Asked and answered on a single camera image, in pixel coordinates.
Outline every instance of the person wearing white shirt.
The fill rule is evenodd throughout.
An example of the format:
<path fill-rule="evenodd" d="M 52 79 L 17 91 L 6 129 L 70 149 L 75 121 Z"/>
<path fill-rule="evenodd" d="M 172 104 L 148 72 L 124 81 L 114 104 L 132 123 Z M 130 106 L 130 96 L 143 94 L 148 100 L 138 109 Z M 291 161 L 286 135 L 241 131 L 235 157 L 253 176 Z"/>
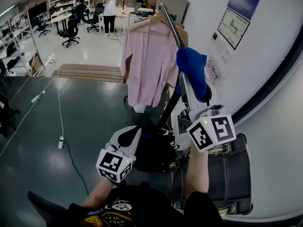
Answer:
<path fill-rule="evenodd" d="M 108 37 L 109 28 L 108 24 L 110 24 L 110 37 L 114 37 L 115 30 L 115 18 L 116 18 L 116 0 L 104 0 L 104 27 L 105 27 L 105 36 Z"/>

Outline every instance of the fluorescent light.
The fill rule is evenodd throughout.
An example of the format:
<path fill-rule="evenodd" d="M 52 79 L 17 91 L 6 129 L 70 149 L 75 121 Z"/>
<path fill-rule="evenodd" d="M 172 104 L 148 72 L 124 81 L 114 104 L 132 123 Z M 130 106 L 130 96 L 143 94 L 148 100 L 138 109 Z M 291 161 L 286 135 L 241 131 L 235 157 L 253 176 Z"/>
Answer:
<path fill-rule="evenodd" d="M 0 17 L 5 14 L 6 12 L 10 11 L 14 6 L 11 6 L 9 9 L 5 10 L 3 13 L 0 14 Z"/>

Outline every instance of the green floor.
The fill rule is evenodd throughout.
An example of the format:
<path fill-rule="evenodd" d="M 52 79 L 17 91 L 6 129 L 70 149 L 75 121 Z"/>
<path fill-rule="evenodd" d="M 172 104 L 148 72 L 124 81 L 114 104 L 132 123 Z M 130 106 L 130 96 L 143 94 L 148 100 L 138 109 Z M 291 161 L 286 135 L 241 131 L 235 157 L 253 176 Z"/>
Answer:
<path fill-rule="evenodd" d="M 12 78 L 5 85 L 10 100 L 27 78 Z M 18 126 L 31 107 L 31 100 L 51 81 L 50 78 L 31 78 L 11 104 L 21 114 L 14 117 Z M 95 164 L 101 148 L 112 134 L 132 121 L 131 110 L 123 103 L 127 85 L 56 79 L 42 95 L 0 157 L 0 226 L 45 226 L 27 199 L 27 191 L 49 201 L 68 207 L 81 204 L 85 188 L 72 167 L 67 147 L 58 149 L 61 136 L 58 87 L 65 140 L 71 147 L 75 165 L 82 173 L 89 191 L 100 181 Z M 156 122 L 164 108 L 164 97 L 155 109 L 147 111 Z M 7 139 L 0 135 L 0 151 Z M 132 170 L 127 184 L 148 181 L 150 187 L 169 195 L 170 174 L 147 174 Z"/>

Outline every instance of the wooden platform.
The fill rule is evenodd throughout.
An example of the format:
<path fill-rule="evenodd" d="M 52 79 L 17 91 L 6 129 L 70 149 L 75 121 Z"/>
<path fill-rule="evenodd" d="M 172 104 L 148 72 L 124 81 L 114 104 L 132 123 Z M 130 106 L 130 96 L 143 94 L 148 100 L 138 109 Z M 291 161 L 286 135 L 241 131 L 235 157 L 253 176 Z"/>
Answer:
<path fill-rule="evenodd" d="M 55 70 L 51 77 L 57 75 L 58 70 Z M 112 66 L 63 64 L 60 67 L 59 77 L 124 83 L 120 68 Z"/>

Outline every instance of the blue towel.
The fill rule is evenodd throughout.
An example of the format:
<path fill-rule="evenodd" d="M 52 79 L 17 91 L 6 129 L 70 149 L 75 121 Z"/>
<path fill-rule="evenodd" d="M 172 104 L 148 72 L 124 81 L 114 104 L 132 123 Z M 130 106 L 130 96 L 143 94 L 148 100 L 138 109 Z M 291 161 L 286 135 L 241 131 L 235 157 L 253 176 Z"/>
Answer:
<path fill-rule="evenodd" d="M 204 67 L 206 65 L 206 55 L 185 47 L 177 52 L 177 66 L 179 70 L 186 73 L 188 79 L 196 92 L 199 99 L 203 100 L 206 93 L 206 81 Z M 177 88 L 177 93 L 181 94 L 180 86 Z"/>

